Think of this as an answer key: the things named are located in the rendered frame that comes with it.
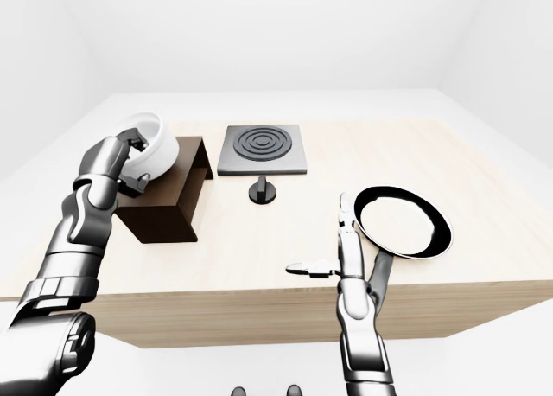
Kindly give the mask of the flat dark stove plate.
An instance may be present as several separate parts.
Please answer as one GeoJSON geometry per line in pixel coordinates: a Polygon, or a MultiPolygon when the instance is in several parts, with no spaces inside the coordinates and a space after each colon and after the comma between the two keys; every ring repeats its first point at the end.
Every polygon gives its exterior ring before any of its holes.
{"type": "Polygon", "coordinates": [[[219,176],[305,175],[307,159],[299,125],[229,125],[219,176]]]}

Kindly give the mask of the silver robot right hand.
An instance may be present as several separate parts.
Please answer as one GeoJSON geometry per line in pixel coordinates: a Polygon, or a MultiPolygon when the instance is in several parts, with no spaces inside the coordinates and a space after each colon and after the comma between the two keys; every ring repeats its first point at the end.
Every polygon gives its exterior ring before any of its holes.
{"type": "Polygon", "coordinates": [[[353,206],[346,193],[340,195],[338,229],[338,263],[320,259],[307,263],[294,263],[286,267],[286,272],[294,275],[307,275],[311,278],[363,278],[365,264],[359,234],[355,230],[353,206]]]}

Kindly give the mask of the dark brown wooden cabinet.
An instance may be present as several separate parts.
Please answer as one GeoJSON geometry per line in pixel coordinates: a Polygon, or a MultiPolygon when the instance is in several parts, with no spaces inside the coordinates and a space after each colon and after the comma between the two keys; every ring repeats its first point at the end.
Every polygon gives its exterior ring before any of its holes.
{"type": "Polygon", "coordinates": [[[195,242],[192,226],[205,180],[213,179],[202,137],[178,137],[174,165],[137,198],[118,195],[117,217],[143,244],[195,242]]]}

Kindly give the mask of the round black stove knob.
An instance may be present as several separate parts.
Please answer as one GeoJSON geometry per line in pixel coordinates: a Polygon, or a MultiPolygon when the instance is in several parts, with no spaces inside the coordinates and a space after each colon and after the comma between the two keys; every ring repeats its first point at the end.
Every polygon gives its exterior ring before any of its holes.
{"type": "Polygon", "coordinates": [[[260,176],[257,181],[250,186],[248,195],[250,200],[255,204],[265,205],[276,199],[277,192],[275,186],[268,182],[265,176],[260,176]]]}

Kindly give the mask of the black frying pan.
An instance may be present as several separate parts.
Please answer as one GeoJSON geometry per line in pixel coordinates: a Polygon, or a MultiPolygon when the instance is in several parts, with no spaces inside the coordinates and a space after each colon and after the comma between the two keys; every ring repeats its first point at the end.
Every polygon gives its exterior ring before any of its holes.
{"type": "Polygon", "coordinates": [[[407,189],[372,186],[354,201],[359,229],[378,248],[369,285],[376,307],[382,307],[395,258],[432,259],[453,243],[447,217],[432,203],[407,189]]]}

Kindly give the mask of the white bowl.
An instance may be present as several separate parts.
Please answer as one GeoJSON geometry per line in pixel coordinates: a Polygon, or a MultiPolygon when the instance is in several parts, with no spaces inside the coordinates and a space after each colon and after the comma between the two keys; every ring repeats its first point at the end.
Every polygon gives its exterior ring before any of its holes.
{"type": "Polygon", "coordinates": [[[137,128],[146,139],[144,151],[131,148],[129,159],[123,166],[123,175],[138,178],[148,173],[155,180],[167,172],[175,163],[180,147],[168,126],[152,112],[138,112],[118,122],[114,133],[137,128]]]}

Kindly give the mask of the silver robot left hand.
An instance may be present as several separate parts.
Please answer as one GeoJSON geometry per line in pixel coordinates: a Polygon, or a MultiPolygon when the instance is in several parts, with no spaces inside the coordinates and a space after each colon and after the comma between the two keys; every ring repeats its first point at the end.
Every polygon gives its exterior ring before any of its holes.
{"type": "Polygon", "coordinates": [[[144,193],[150,174],[124,176],[122,169],[129,159],[130,149],[144,151],[149,143],[137,128],[121,131],[93,145],[81,160],[79,175],[73,189],[88,187],[88,200],[97,208],[107,209],[120,192],[131,198],[144,193]]]}

